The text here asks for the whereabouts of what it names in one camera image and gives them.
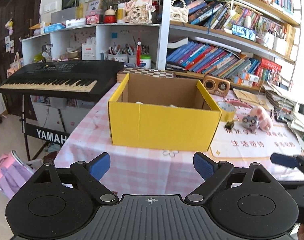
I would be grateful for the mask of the cartoon desk mat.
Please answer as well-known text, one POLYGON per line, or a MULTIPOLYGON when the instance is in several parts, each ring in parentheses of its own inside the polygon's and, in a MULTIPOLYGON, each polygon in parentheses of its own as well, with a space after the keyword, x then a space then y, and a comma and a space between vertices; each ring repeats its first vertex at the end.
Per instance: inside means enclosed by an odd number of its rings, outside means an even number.
POLYGON ((265 132, 260 128, 251 132, 241 124, 242 118, 252 109, 251 105, 228 100, 236 107, 234 127, 228 129, 221 122, 212 140, 209 153, 220 159, 267 159, 272 153, 285 155, 302 154, 296 136, 285 125, 273 125, 265 132))

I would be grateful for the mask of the pink checkered tablecloth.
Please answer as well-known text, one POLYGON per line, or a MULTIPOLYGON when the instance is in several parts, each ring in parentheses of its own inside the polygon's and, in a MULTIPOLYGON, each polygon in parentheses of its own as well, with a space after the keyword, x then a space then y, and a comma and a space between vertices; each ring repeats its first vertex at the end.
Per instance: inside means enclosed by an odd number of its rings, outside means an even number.
MULTIPOLYGON (((111 158, 109 171, 101 182, 121 196, 123 194, 180 194, 186 196, 202 183, 193 166, 193 152, 152 150, 114 146, 111 143, 108 123, 108 92, 74 129, 55 159, 57 167, 69 167, 83 160, 91 161, 107 152, 111 158)), ((267 159, 220 159, 236 167, 261 163, 278 180, 304 180, 297 169, 275 165, 267 159)))

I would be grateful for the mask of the pink plush paw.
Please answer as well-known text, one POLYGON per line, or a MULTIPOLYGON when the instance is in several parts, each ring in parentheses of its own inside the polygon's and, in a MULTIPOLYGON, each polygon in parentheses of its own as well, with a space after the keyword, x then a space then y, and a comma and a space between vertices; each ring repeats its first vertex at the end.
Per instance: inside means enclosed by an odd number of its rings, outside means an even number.
POLYGON ((262 106, 256 106, 250 111, 250 116, 254 117, 257 116, 259 127, 262 131, 270 131, 273 127, 273 121, 270 115, 262 106))

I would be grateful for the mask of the keyboard stand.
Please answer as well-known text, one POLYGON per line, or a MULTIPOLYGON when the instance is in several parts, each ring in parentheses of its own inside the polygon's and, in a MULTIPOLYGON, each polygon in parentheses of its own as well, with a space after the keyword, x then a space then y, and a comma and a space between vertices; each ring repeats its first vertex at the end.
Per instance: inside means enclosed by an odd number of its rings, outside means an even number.
POLYGON ((25 143, 25 150, 26 150, 26 156, 28 161, 36 160, 39 155, 42 153, 42 151, 49 146, 50 144, 57 144, 57 145, 64 145, 64 143, 67 141, 68 137, 70 136, 70 133, 67 133, 65 124, 61 118, 63 131, 58 131, 54 129, 46 128, 45 125, 38 126, 34 124, 30 124, 26 120, 26 113, 25 113, 25 96, 22 96, 22 111, 21 111, 21 129, 24 136, 24 143, 25 143), (33 137, 39 140, 44 141, 43 145, 40 147, 40 149, 36 152, 36 154, 32 157, 28 145, 28 137, 33 137))

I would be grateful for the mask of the black binder clip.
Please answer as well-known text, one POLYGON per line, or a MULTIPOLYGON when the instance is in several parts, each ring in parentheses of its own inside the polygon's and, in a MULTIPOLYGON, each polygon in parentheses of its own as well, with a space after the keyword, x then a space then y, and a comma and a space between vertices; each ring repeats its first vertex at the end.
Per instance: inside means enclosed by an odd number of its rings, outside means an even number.
POLYGON ((225 129, 231 131, 235 126, 235 121, 232 120, 232 121, 229 121, 225 124, 225 129))

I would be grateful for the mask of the black power adapter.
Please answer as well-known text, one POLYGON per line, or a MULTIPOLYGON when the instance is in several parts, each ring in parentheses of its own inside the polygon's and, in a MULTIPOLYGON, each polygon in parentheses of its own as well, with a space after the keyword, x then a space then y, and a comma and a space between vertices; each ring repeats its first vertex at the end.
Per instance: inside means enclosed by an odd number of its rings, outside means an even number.
POLYGON ((299 110, 298 112, 302 115, 304 115, 304 103, 303 104, 299 104, 299 110))

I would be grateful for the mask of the grey toy car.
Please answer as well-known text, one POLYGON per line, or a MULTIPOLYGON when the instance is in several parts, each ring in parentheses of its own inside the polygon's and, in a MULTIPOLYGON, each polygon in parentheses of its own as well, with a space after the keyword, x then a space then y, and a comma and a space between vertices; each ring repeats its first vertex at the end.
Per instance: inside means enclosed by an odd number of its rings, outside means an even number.
POLYGON ((254 133, 259 127, 259 120, 256 115, 247 115, 242 119, 242 126, 248 129, 251 133, 254 133))

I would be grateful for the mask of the stack of papers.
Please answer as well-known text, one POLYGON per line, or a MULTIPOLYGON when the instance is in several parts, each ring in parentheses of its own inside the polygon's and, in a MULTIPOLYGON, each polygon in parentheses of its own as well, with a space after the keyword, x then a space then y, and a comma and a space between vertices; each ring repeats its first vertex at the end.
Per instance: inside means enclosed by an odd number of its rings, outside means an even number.
POLYGON ((304 115, 299 112, 300 105, 304 104, 304 98, 272 83, 265 83, 263 88, 275 109, 275 114, 284 114, 283 119, 288 128, 295 134, 304 149, 304 115))

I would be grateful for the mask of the yellow tape roll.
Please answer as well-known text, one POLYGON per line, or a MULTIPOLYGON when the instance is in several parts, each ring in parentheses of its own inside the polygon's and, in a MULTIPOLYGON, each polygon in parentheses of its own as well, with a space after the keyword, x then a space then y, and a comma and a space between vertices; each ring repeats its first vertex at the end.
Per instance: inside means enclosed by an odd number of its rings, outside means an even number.
POLYGON ((237 109, 234 105, 224 101, 217 102, 217 105, 222 112, 220 119, 222 122, 231 122, 235 119, 237 109))

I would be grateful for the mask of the yellow cardboard box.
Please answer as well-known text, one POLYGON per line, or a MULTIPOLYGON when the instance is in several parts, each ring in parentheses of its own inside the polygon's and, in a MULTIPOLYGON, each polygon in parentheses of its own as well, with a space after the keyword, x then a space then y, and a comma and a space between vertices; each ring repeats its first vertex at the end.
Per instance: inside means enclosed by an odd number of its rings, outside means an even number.
POLYGON ((222 111, 201 81, 127 74, 108 101, 113 145, 207 151, 222 111))

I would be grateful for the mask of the purple pink backpack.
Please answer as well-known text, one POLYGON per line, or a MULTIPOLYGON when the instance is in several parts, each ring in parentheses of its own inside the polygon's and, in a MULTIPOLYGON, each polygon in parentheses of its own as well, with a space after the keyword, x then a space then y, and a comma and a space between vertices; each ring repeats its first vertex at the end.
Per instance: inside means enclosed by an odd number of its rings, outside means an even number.
POLYGON ((0 191, 11 199, 42 165, 42 159, 23 162, 15 151, 2 155, 0 191))

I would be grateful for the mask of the wooden retro radio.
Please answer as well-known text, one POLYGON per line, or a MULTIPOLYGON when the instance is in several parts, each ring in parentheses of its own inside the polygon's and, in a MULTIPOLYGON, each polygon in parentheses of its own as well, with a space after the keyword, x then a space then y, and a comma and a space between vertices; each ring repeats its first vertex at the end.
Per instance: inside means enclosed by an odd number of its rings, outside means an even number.
POLYGON ((230 90, 230 81, 215 76, 206 75, 202 83, 209 94, 226 97, 230 90))

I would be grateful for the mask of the black Yamaha keyboard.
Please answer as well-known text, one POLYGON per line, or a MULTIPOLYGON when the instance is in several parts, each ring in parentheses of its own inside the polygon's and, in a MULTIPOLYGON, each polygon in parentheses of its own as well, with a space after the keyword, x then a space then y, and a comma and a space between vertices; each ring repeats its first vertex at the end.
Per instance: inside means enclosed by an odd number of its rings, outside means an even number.
POLYGON ((124 69, 119 61, 60 61, 28 64, 0 85, 1 94, 99 101, 124 69))

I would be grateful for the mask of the wooden chessboard box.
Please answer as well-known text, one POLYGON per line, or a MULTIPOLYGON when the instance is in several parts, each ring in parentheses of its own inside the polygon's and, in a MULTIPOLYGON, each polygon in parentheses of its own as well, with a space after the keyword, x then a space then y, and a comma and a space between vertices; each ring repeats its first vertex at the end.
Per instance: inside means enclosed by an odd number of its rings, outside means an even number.
POLYGON ((167 72, 165 70, 156 69, 144 69, 144 68, 124 68, 119 73, 117 73, 117 82, 121 83, 127 74, 140 74, 152 77, 165 77, 174 78, 175 74, 172 72, 167 72))

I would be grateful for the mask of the white green-lid jar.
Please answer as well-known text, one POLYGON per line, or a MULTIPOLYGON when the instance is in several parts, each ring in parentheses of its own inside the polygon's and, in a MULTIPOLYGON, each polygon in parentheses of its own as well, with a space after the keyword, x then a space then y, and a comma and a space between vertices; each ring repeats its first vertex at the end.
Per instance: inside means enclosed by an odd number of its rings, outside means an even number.
POLYGON ((140 55, 139 68, 151 69, 151 56, 149 54, 140 55))

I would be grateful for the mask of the white bookshelf unit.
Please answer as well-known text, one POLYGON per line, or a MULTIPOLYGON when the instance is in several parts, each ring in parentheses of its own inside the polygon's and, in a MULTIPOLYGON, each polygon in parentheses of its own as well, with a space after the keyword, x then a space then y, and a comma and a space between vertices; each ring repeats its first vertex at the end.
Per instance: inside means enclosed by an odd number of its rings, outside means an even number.
POLYGON ((39 34, 22 40, 23 64, 32 64, 34 57, 41 54, 42 46, 50 47, 52 60, 67 59, 67 49, 81 49, 86 60, 103 60, 110 57, 113 45, 134 47, 141 41, 151 56, 151 66, 164 70, 166 58, 174 51, 168 44, 187 39, 195 46, 190 53, 197 56, 197 49, 203 44, 217 47, 223 54, 236 60, 246 57, 260 57, 277 62, 281 67, 284 84, 290 83, 290 75, 295 69, 294 58, 287 57, 264 45, 232 35, 222 30, 171 21, 168 30, 161 24, 99 23, 66 27, 51 33, 39 34))

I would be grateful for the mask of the red white doll figurine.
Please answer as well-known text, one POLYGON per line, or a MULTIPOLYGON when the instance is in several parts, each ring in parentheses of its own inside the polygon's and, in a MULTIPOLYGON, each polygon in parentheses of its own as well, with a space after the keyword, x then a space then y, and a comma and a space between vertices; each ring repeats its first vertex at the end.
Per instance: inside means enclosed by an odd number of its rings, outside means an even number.
POLYGON ((117 19, 116 19, 116 12, 115 10, 112 8, 112 6, 110 6, 106 11, 105 11, 105 15, 104 15, 104 23, 106 24, 112 24, 112 23, 116 23, 117 19))

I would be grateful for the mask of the white quilted handbag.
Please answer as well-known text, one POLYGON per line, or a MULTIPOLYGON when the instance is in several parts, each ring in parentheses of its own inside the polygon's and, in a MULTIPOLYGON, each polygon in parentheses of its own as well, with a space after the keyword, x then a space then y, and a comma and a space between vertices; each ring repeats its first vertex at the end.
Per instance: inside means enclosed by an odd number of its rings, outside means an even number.
POLYGON ((172 0, 170 7, 170 20, 176 22, 187 23, 188 22, 188 13, 189 10, 186 7, 184 0, 172 0), (183 7, 175 7, 174 3, 180 1, 183 4, 183 7))

